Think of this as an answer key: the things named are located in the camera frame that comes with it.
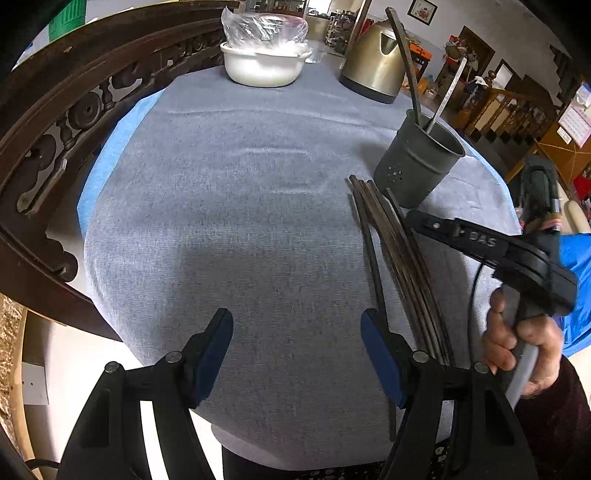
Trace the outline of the person's right hand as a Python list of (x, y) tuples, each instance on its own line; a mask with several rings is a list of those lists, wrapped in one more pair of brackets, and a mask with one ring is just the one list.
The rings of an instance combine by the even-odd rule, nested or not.
[(487, 313), (487, 330), (483, 335), (485, 363), (493, 372), (498, 369), (511, 371), (517, 360), (512, 351), (518, 340), (539, 348), (536, 366), (522, 397), (533, 398), (550, 388), (558, 379), (562, 358), (563, 334), (555, 320), (538, 316), (521, 321), (517, 334), (504, 323), (506, 301), (504, 292), (497, 288), (490, 297)]

